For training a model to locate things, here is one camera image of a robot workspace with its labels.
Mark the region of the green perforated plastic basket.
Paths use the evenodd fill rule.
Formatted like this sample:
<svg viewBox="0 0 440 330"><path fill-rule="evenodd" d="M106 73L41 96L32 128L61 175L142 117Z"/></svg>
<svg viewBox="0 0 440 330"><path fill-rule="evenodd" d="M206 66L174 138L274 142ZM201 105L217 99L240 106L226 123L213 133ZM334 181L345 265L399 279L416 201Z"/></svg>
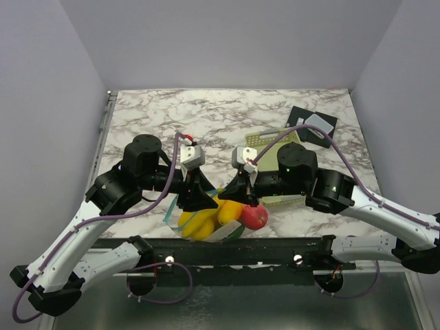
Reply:
<svg viewBox="0 0 440 330"><path fill-rule="evenodd" d="M245 145L252 149L256 149L260 153L267 145L273 142L281 133L287 131L284 129L272 129L269 131L250 133L245 136ZM290 133L286 135L283 139L279 140L264 156L258 161L258 169L260 171L277 171L277 152L285 144L291 142L302 144L297 132ZM301 195L279 195L279 196L269 196L261 197L259 199L260 203L266 208L281 206L286 204L304 204L305 197Z"/></svg>

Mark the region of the orange yellow toy mango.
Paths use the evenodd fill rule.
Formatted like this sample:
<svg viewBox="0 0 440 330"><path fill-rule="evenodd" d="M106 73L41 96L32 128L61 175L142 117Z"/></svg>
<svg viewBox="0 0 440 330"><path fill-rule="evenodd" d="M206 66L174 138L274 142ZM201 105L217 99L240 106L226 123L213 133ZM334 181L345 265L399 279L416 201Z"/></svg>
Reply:
<svg viewBox="0 0 440 330"><path fill-rule="evenodd" d="M231 221L237 221L243 212L243 204L236 201L226 201L220 209L217 220L221 226Z"/></svg>

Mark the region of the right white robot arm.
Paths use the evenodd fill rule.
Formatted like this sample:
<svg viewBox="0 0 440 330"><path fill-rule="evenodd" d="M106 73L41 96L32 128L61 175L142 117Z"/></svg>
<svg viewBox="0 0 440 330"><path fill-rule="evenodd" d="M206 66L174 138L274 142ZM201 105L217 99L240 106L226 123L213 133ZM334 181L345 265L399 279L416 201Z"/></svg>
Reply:
<svg viewBox="0 0 440 330"><path fill-rule="evenodd" d="M267 196L303 195L317 212L342 215L383 230L377 237L328 236L316 251L319 266L338 263L392 261L422 274L439 272L439 216L409 210L363 188L353 177L318 167L316 154L294 142L277 152L278 170L259 171L256 152L232 156L234 179L220 199L257 206Z"/></svg>

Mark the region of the clear zip top bag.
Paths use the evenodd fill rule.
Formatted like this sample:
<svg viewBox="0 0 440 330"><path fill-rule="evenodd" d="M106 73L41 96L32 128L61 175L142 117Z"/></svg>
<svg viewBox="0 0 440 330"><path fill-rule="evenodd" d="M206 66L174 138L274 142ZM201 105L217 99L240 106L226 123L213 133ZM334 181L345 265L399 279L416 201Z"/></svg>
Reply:
<svg viewBox="0 0 440 330"><path fill-rule="evenodd" d="M163 222L183 239L207 243L237 240L267 225L269 215L264 206L252 207L219 199L221 192L221 188L208 192L208 196L217 203L217 208L196 212L179 210L177 198L174 198Z"/></svg>

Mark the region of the yellow toy banana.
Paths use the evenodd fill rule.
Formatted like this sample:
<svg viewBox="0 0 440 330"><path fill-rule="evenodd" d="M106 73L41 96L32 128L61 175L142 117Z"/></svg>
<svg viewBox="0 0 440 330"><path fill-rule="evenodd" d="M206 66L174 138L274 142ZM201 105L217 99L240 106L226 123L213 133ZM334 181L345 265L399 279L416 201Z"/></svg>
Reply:
<svg viewBox="0 0 440 330"><path fill-rule="evenodd" d="M198 230L200 230L203 225L207 222L210 222L209 226L214 229L215 228L215 221L217 218L217 214L219 213L220 209L223 207L225 201L218 198L218 196L215 196L213 200L218 204L217 208L215 209L206 209L196 212L182 212L179 221L178 226L183 226L181 229L181 237L182 238L190 238L195 234Z"/></svg>

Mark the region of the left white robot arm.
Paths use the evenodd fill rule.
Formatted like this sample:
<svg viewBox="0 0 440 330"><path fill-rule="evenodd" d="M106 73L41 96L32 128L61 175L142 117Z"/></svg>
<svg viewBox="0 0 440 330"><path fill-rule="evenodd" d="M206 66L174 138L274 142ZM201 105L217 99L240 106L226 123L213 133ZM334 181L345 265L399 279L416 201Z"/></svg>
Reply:
<svg viewBox="0 0 440 330"><path fill-rule="evenodd" d="M96 178L55 242L34 262L10 272L21 289L19 295L28 293L39 315L59 316L97 282L125 270L147 270L156 260L153 248L140 236L129 237L94 261L83 256L115 222L152 211L169 193L178 196L177 205L185 211L217 207L208 195L214 187L200 169L204 163L203 149L189 135L175 135L172 157L154 135L134 137L122 160ZM156 191L159 197L146 209L130 214L145 190Z"/></svg>

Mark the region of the red toy apple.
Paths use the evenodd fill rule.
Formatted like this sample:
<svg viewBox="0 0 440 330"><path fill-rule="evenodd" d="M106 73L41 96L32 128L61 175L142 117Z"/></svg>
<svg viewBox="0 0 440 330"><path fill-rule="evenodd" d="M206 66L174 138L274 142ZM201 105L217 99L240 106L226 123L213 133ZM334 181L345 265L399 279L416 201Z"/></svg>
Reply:
<svg viewBox="0 0 440 330"><path fill-rule="evenodd" d="M240 222L249 230L259 230L268 222L267 209L262 205L246 205L241 213Z"/></svg>

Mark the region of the green toy avocado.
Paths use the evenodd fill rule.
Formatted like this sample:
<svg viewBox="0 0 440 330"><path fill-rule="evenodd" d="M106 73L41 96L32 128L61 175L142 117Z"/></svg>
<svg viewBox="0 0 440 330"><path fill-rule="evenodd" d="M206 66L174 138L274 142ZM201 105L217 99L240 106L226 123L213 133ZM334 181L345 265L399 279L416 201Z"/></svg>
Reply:
<svg viewBox="0 0 440 330"><path fill-rule="evenodd" d="M229 236L228 238L230 240L235 240L235 239L240 239L243 232L245 230L245 227L243 225L241 225L240 227L238 227L237 229L235 229Z"/></svg>

